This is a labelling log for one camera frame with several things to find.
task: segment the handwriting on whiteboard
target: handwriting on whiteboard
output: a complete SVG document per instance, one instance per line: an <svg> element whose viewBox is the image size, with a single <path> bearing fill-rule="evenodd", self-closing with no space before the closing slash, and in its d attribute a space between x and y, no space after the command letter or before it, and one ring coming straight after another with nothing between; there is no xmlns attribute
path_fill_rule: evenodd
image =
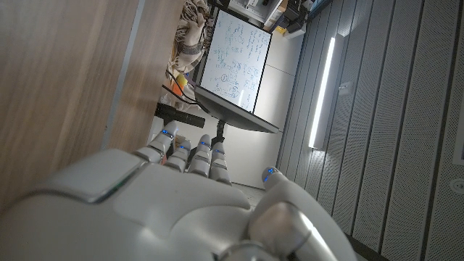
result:
<svg viewBox="0 0 464 261"><path fill-rule="evenodd" d="M270 34L220 11L202 86L252 111L269 42Z"/></svg>

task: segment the wooden surface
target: wooden surface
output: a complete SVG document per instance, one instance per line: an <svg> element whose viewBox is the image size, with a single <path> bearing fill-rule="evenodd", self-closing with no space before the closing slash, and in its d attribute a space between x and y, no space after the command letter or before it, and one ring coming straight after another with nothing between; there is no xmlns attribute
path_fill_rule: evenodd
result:
<svg viewBox="0 0 464 261"><path fill-rule="evenodd" d="M182 6L182 0L146 1L109 147L133 151L146 145Z"/></svg>
<svg viewBox="0 0 464 261"><path fill-rule="evenodd" d="M100 150L137 6L0 0L0 211L51 172ZM112 146L144 145L181 6L145 2Z"/></svg>

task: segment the robotic hand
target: robotic hand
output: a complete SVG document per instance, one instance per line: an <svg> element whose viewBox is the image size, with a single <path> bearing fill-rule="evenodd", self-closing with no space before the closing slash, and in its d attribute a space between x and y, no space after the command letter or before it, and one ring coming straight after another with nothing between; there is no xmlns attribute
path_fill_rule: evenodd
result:
<svg viewBox="0 0 464 261"><path fill-rule="evenodd" d="M356 260L330 215L274 167L253 210L208 135L187 170L190 141L161 165L177 130L171 122L133 154L102 151L35 186L0 215L0 260Z"/></svg>

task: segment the floor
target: floor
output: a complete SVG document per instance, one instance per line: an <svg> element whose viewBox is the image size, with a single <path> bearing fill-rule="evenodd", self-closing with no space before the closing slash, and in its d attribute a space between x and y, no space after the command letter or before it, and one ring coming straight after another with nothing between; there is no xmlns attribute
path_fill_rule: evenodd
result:
<svg viewBox="0 0 464 261"><path fill-rule="evenodd" d="M264 196L266 192L259 188L252 188L249 186L244 186L244 185L236 184L236 183L233 183L232 187L240 189L245 194L245 196L248 198L249 204L252 206L253 209L256 207L256 205L258 204L258 202L261 200L261 198ZM361 257L358 253L355 253L355 254L356 254L356 258L358 261L367 261L364 257Z"/></svg>

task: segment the perforated wall panel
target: perforated wall panel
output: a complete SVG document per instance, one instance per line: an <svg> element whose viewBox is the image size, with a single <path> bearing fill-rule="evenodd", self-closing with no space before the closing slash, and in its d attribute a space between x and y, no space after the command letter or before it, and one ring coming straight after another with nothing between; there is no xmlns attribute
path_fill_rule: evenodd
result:
<svg viewBox="0 0 464 261"><path fill-rule="evenodd" d="M308 170L306 186L304 189L315 199L318 198L320 177L322 175L325 158L325 151L314 150L311 154L311 165Z"/></svg>
<svg viewBox="0 0 464 261"><path fill-rule="evenodd" d="M334 220L349 235L352 234L393 4L394 0L373 3L371 12L373 19L369 22L339 187L333 207Z"/></svg>
<svg viewBox="0 0 464 261"><path fill-rule="evenodd" d="M464 20L449 98L442 158L436 182L434 208L428 234L426 260L464 260L464 195L450 189L450 181L464 178L464 166L453 165L457 123L464 92Z"/></svg>
<svg viewBox="0 0 464 261"><path fill-rule="evenodd" d="M353 237L379 250L422 0L396 1Z"/></svg>
<svg viewBox="0 0 464 261"><path fill-rule="evenodd" d="M295 79L294 79L294 82L293 82L293 87L295 87L298 84L299 76L301 75L303 60L305 59L307 39L309 38L308 36L309 36L309 33L310 33L310 26L311 26L311 22L308 23L308 25L306 27L306 30L307 30L308 33L305 33L305 35L303 37L303 43L302 43L301 51L299 53L297 72L295 73ZM289 108L288 108L288 112L287 112L287 118L285 119L285 126L283 127L281 147L279 148L278 155L277 155L277 163L275 164L275 166L278 169L280 169L280 167L281 167L283 148L285 147L286 136L287 136L287 128L289 127L290 114L291 114L291 111L293 110L294 100L296 99L295 91L296 91L295 89L292 89L292 91L291 91L290 104L289 104Z"/></svg>
<svg viewBox="0 0 464 261"><path fill-rule="evenodd" d="M305 136L306 121L308 117L308 112L310 111L312 94L314 91L314 83L316 75L318 73L320 57L323 53L324 38L327 31L328 18L331 13L331 4L329 4L321 13L318 26L318 34L314 42L314 47L312 49L312 56L310 62L310 69L306 74L306 81L304 85L302 103L299 108L297 127L295 129L295 134L293 138L293 143L291 147L289 166L286 170L287 178L290 181L295 181L297 175L297 166L299 161L300 153L302 152L303 140ZM304 153L307 157L310 157L310 152L312 150L307 147L304 149Z"/></svg>
<svg viewBox="0 0 464 261"><path fill-rule="evenodd" d="M327 23L327 29L325 33L325 39L324 39L324 44L323 48L321 51L321 56L320 60L318 63L318 68L315 69L315 74L313 76L308 75L308 80L307 84L313 84L313 92L312 92L312 100L315 101L315 97L319 95L318 90L321 85L322 77L323 77L323 68L326 65L326 57L328 53L328 47L330 45L332 37L336 35L337 27L339 24L339 18L340 18L340 11L341 11L341 6L343 4L343 0L334 0L331 4L330 8L330 16L328 18L328 23ZM309 103L308 106L303 108L302 105L302 110L300 112L300 115L303 117L300 117L301 120L298 121L298 124L301 124L301 127L304 128L304 131L301 132L302 134L302 141L299 146L297 146L297 149L300 148L299 154L295 155L295 157L298 157L298 168L297 168L297 175L295 177L295 183L300 185L302 188L305 187L306 180L307 180L307 175L308 175L308 170L310 166L310 161L311 161L311 152L312 149L308 146L310 142L310 131L312 127L312 122L314 118L314 111L315 111L315 105L317 102L312 102L309 108Z"/></svg>
<svg viewBox="0 0 464 261"><path fill-rule="evenodd" d="M371 4L371 0L359 0L356 3L353 23L356 21L358 26L353 28L352 32L349 34L349 43L341 82L346 83L351 81L353 82L353 87L356 87L357 77L360 71ZM343 12L349 12L349 10L345 10L345 5L343 6ZM324 164L318 194L318 202L328 213L332 212L332 207L334 205L353 96L354 92L350 95L339 96L335 115L333 116L331 136L328 142L326 162Z"/></svg>
<svg viewBox="0 0 464 261"><path fill-rule="evenodd" d="M311 22L311 26L308 32L307 43L304 48L304 58L302 61L301 70L298 75L298 81L295 82L294 86L294 100L292 101L291 110L289 110L289 113L287 114L287 117L289 117L290 120L288 121L288 125L286 126L282 158L281 163L279 164L279 170L281 170L281 172L284 175L286 175L286 170L289 166L291 146L293 144L295 129L297 127L299 107L302 103L303 91L305 90L306 75L308 70L310 69L312 48L314 46L316 35L318 34L319 17L320 15L315 17Z"/></svg>
<svg viewBox="0 0 464 261"><path fill-rule="evenodd" d="M419 260L455 41L459 1L427 0L381 253Z"/></svg>
<svg viewBox="0 0 464 261"><path fill-rule="evenodd" d="M337 33L341 34L343 37L349 35L351 31L353 15L355 14L356 1L354 0L343 0L341 7L341 14L339 20L339 26L337 28Z"/></svg>

